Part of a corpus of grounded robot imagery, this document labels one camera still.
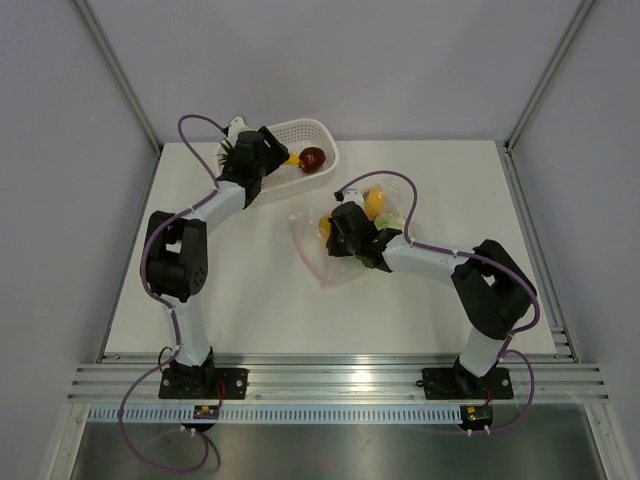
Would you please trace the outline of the fake yellow lemon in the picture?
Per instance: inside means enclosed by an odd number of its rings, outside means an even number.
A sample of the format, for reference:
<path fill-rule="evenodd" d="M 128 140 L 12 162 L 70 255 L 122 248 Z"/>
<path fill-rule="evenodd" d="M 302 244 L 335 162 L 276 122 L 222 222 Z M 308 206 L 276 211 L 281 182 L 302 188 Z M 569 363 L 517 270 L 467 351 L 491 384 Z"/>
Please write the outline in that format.
<path fill-rule="evenodd" d="M 290 153 L 289 158 L 284 162 L 284 166 L 296 166 L 300 167 L 302 165 L 299 156 L 293 152 Z"/>

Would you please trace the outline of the fake green apple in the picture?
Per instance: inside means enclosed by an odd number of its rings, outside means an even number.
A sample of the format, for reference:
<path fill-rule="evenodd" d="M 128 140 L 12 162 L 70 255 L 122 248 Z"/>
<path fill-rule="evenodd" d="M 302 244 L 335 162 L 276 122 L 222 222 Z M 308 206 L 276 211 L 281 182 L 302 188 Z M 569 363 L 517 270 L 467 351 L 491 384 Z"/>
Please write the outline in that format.
<path fill-rule="evenodd" d="M 374 224 L 379 230 L 396 229 L 402 231 L 404 229 L 404 221 L 401 217 L 392 213 L 383 213 L 374 219 Z"/>

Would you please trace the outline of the aluminium mounting rail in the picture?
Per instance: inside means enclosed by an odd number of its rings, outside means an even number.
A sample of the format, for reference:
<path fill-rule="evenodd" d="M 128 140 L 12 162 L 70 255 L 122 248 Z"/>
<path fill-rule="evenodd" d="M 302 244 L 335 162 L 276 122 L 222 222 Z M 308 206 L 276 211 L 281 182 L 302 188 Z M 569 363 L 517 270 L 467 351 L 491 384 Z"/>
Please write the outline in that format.
<path fill-rule="evenodd" d="M 248 372 L 248 404 L 411 404 L 422 403 L 417 383 L 426 367 L 445 367 L 450 356 L 421 355 L 223 355 L 219 367 Z M 536 404 L 606 403 L 609 390 L 600 368 L 571 357 L 534 355 L 528 361 L 510 354 L 514 403 L 533 391 Z M 72 376 L 72 403 L 114 403 L 126 391 L 132 402 L 153 403 L 161 376 L 151 355 L 107 356 L 82 364 Z"/>

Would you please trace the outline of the clear zip top bag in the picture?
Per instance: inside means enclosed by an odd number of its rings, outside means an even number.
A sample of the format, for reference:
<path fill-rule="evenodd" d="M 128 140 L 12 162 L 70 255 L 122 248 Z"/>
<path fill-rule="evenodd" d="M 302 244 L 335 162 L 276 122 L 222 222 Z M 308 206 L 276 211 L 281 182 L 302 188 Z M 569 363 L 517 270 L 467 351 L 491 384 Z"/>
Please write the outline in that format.
<path fill-rule="evenodd" d="M 383 250 L 403 233 L 401 199 L 399 188 L 383 180 L 347 188 L 330 210 L 308 207 L 289 215 L 295 252 L 320 286 L 342 286 L 369 270 L 390 271 Z"/>

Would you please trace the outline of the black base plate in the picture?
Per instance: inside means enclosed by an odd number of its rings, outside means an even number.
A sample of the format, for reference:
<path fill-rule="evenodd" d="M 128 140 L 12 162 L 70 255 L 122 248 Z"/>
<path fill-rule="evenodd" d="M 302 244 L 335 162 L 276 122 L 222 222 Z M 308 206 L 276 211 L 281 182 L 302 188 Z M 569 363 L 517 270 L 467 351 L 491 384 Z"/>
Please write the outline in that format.
<path fill-rule="evenodd" d="M 485 376 L 475 377 L 454 367 L 424 368 L 416 386 L 427 400 L 511 400 L 514 391 L 509 370 L 492 368 Z"/>
<path fill-rule="evenodd" d="M 165 400 L 243 400 L 249 371 L 244 368 L 165 369 L 158 397 Z"/>

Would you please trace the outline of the fake yellow mango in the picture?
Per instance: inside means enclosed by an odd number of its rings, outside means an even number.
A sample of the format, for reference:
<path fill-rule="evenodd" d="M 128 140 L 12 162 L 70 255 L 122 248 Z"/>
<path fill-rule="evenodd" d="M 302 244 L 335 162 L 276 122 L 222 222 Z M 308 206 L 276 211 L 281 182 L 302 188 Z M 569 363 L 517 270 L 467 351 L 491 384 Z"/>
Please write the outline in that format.
<path fill-rule="evenodd" d="M 331 222 L 329 215 L 325 215 L 319 220 L 318 231 L 322 241 L 326 243 L 331 233 Z"/>

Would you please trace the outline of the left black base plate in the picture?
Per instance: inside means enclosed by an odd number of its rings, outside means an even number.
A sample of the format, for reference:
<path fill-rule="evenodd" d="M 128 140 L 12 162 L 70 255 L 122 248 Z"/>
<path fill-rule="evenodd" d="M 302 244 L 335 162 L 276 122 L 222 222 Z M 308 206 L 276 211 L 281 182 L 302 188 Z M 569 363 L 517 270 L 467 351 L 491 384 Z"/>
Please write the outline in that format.
<path fill-rule="evenodd" d="M 244 368 L 165 369 L 158 397 L 165 400 L 243 400 L 249 371 Z"/>

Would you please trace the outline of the fake orange pineapple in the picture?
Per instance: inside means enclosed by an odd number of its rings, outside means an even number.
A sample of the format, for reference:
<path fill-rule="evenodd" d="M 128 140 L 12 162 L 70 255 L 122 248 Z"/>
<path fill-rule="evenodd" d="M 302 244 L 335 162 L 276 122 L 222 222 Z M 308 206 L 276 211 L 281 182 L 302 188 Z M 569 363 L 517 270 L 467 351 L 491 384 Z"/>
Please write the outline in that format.
<path fill-rule="evenodd" d="M 220 174 L 234 173 L 237 170 L 238 156 L 236 148 L 229 140 L 223 140 L 220 143 L 217 160 Z"/>

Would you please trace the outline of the fake purple fruit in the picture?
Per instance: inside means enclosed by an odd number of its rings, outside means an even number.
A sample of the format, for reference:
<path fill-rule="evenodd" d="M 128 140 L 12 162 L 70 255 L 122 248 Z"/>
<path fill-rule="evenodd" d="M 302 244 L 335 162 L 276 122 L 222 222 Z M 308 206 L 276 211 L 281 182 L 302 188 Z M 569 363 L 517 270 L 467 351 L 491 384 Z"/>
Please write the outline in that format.
<path fill-rule="evenodd" d="M 319 147 L 307 147 L 298 155 L 298 167 L 303 173 L 317 172 L 326 162 L 326 154 Z"/>

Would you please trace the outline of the fake round orange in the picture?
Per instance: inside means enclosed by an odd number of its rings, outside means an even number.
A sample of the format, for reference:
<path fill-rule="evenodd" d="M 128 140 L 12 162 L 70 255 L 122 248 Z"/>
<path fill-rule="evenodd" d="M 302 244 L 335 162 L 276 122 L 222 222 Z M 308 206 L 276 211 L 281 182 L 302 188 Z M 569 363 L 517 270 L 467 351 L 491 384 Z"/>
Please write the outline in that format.
<path fill-rule="evenodd" d="M 375 220 L 386 211 L 386 197 L 379 187 L 371 187 L 363 193 L 364 211 L 370 220 Z"/>

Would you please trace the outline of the aluminium frame post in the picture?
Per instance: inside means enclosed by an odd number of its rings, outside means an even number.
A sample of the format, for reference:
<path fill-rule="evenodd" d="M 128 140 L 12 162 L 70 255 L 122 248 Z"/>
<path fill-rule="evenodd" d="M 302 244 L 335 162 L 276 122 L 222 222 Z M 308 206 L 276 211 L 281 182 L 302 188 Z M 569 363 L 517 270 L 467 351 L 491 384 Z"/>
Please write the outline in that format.
<path fill-rule="evenodd" d="M 542 106 L 545 96 L 553 87 L 555 79 L 568 60 L 574 44 L 577 42 L 598 5 L 599 1 L 597 0 L 581 0 L 578 2 L 574 13 L 564 28 L 560 39 L 555 45 L 551 56 L 546 62 L 531 94 L 524 104 L 515 125 L 504 141 L 504 148 L 507 154 L 512 155 L 514 153 L 516 146 L 523 138 L 524 133 L 533 121 L 537 111 Z"/>
<path fill-rule="evenodd" d="M 79 15 L 80 21 L 95 44 L 113 82 L 133 115 L 136 124 L 144 134 L 155 158 L 159 159 L 162 154 L 164 144 L 160 140 L 155 127 L 152 125 L 149 116 L 129 81 L 129 78 L 119 61 L 116 51 L 113 48 L 113 45 L 91 2 L 87 0 L 71 0 L 70 4 Z"/>

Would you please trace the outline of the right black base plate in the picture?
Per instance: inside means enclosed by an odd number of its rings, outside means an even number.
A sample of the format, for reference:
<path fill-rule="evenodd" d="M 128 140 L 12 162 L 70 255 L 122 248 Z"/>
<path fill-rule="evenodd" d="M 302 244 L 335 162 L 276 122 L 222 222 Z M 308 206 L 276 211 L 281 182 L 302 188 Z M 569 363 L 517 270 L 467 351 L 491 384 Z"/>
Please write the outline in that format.
<path fill-rule="evenodd" d="M 514 391 L 509 370 L 492 368 L 485 376 L 475 377 L 454 367 L 424 368 L 416 386 L 427 400 L 511 400 Z"/>

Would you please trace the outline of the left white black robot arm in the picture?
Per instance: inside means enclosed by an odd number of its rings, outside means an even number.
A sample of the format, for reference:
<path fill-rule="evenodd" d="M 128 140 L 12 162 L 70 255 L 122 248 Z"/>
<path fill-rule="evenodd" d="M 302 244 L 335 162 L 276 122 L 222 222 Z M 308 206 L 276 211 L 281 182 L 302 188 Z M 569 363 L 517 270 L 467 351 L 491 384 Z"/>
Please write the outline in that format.
<path fill-rule="evenodd" d="M 169 314 L 175 338 L 171 357 L 158 366 L 160 398 L 244 397 L 231 381 L 244 380 L 246 371 L 218 373 L 205 331 L 199 294 L 208 276 L 208 236 L 248 208 L 261 193 L 264 178 L 289 157 L 287 147 L 267 127 L 244 128 L 223 145 L 222 173 L 213 178 L 211 193 L 181 212 L 156 211 L 150 216 L 141 281 L 145 292 Z"/>

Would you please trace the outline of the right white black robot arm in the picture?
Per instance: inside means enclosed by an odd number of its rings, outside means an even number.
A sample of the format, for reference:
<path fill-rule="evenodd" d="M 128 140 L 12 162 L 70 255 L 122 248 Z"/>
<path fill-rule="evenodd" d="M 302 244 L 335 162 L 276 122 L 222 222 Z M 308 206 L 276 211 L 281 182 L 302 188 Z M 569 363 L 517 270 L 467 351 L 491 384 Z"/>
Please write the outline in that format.
<path fill-rule="evenodd" d="M 328 254 L 353 257 L 364 267 L 407 273 L 453 287 L 470 324 L 467 342 L 451 367 L 425 368 L 418 385 L 428 400 L 511 399 L 498 365 L 528 311 L 540 317 L 537 291 L 503 246 L 485 240 L 468 251 L 412 242 L 400 229 L 379 229 L 354 201 L 329 215 Z"/>

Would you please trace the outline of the white perforated plastic basket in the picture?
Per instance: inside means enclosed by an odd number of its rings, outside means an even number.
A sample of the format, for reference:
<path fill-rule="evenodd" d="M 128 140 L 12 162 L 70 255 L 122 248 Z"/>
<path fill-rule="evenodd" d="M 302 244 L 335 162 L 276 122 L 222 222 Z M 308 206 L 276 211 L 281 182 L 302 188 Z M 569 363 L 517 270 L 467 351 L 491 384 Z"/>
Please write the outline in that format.
<path fill-rule="evenodd" d="M 214 201 L 239 211 L 301 194 L 326 183 L 338 163 L 336 142 L 318 120 L 251 128 L 237 116 L 216 152 Z"/>

